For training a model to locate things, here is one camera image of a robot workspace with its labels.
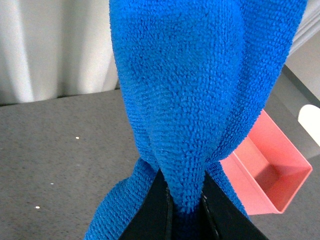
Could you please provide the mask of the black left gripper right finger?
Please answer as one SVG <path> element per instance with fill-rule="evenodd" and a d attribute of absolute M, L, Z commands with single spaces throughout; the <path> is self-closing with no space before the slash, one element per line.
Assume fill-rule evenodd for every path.
<path fill-rule="evenodd" d="M 232 203 L 217 183 L 205 174 L 199 207 L 201 240 L 266 240 L 267 237 Z"/>

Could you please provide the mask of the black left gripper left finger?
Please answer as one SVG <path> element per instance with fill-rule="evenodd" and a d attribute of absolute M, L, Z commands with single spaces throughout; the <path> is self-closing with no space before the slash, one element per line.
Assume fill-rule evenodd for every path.
<path fill-rule="evenodd" d="M 159 170 L 133 219 L 120 240 L 170 240 L 173 227 L 173 199 Z"/>

